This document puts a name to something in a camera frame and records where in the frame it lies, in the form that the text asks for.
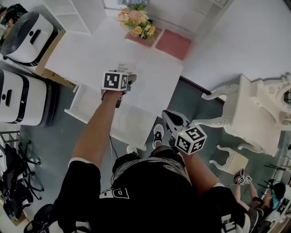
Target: flower bouquet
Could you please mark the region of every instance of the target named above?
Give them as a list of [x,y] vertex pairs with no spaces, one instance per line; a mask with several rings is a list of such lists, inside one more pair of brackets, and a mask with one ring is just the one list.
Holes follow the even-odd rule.
[[156,27],[145,12],[147,0],[118,0],[117,3],[127,6],[118,14],[118,21],[132,36],[147,39],[149,36],[157,35]]

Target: white letter print on shirt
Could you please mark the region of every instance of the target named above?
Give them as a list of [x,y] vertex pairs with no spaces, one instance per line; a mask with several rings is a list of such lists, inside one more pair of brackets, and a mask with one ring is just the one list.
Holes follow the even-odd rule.
[[100,199],[103,198],[125,198],[129,199],[127,189],[125,187],[122,188],[116,188],[116,189],[107,189],[99,196]]

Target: blue hydrangea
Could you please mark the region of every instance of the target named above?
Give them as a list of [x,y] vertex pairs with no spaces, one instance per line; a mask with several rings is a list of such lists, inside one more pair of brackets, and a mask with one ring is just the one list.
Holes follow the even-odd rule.
[[136,4],[147,5],[147,0],[117,0],[118,5],[132,6]]

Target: table top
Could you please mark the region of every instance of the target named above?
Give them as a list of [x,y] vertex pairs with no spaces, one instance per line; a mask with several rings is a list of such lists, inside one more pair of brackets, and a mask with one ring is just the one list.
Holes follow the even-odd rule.
[[126,34],[109,16],[93,35],[67,32],[45,67],[100,90],[104,71],[116,69],[120,62],[133,63],[137,80],[123,102],[160,117],[170,103],[183,62],[155,48],[127,41]]
[[255,105],[250,94],[251,82],[241,75],[231,128],[241,138],[256,142],[268,154],[275,156],[281,130],[271,113],[265,108]]

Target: black cap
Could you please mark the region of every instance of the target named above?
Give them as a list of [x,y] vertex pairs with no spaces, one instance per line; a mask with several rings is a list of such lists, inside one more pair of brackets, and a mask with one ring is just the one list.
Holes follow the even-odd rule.
[[1,9],[0,9],[0,14],[3,12],[3,11],[5,11],[7,9],[7,7],[1,7]]
[[279,182],[279,183],[277,183],[275,185],[272,185],[271,186],[271,189],[274,190],[275,195],[276,195],[278,201],[280,201],[284,197],[284,195],[285,195],[285,192],[286,192],[286,184],[281,181],[281,182]]

